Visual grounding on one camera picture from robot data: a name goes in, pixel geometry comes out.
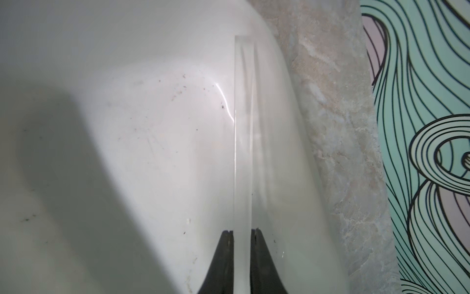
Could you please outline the white storage box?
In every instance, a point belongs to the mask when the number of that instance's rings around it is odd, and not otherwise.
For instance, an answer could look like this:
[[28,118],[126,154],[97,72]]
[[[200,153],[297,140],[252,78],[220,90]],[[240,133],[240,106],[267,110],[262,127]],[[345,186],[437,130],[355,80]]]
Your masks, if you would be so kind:
[[257,46],[252,229],[289,294],[350,291],[249,2],[2,1],[2,293],[198,294],[234,229],[236,36]]

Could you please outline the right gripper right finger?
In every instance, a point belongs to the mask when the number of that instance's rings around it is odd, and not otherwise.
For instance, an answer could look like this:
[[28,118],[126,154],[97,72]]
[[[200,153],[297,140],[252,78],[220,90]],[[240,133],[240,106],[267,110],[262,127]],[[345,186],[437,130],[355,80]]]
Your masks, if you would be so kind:
[[287,294],[260,229],[252,229],[250,241],[251,294]]

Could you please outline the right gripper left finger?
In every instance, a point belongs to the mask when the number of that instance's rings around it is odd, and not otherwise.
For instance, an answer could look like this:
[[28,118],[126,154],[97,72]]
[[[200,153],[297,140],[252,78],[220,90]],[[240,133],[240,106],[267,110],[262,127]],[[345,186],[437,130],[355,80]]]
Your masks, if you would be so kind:
[[234,289],[234,236],[223,231],[214,252],[199,294],[233,294]]

